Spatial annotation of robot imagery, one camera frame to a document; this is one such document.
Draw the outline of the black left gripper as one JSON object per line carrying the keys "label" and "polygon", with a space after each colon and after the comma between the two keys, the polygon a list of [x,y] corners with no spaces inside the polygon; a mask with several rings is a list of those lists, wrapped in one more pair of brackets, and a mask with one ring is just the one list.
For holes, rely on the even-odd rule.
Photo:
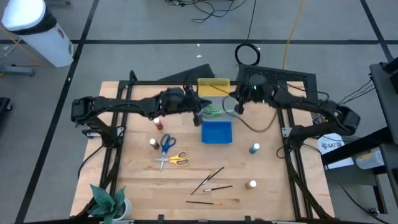
{"label": "black left gripper", "polygon": [[[204,108],[212,104],[211,100],[195,99],[197,108]],[[192,98],[187,96],[181,88],[168,88],[160,96],[160,108],[163,114],[177,114],[192,112],[195,109]],[[201,126],[203,118],[198,110],[194,111],[194,125]]]}

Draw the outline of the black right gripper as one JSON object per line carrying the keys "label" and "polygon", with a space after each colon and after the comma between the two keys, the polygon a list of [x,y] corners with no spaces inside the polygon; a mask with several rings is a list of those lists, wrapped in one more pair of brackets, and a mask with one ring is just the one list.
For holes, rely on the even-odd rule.
{"label": "black right gripper", "polygon": [[237,114],[243,114],[245,103],[275,103],[273,86],[262,75],[253,75],[247,83],[239,86],[239,94],[236,95],[234,110]]}

